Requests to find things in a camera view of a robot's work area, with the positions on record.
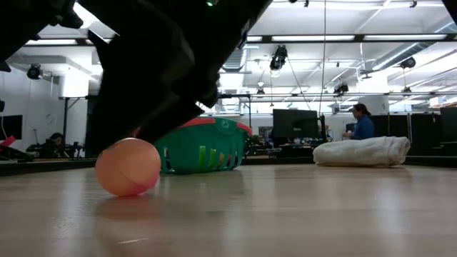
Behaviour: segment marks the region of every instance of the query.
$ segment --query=ball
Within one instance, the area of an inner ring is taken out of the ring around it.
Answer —
[[[95,164],[100,186],[115,196],[136,196],[159,180],[160,155],[150,143],[126,138],[104,150]]]

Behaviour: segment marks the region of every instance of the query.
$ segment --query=computer monitor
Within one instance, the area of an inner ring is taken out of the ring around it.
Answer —
[[[318,138],[317,111],[273,110],[274,138]]]

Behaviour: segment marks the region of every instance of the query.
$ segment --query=monitor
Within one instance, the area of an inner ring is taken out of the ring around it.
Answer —
[[[0,141],[10,136],[14,136],[16,140],[22,139],[22,115],[0,117],[0,124],[1,122],[3,122],[4,132],[0,128]]]
[[[317,111],[273,110],[274,138],[318,138]]]

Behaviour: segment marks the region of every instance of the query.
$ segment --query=person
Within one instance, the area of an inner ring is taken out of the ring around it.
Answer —
[[[352,108],[352,114],[357,119],[353,133],[343,133],[344,138],[362,140],[374,137],[374,125],[369,116],[371,115],[365,104],[356,104]]]

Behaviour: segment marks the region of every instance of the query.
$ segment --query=dark hair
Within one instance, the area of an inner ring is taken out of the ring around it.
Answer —
[[[355,110],[361,111],[363,115],[370,116],[371,112],[368,111],[365,104],[356,104],[354,105]]]

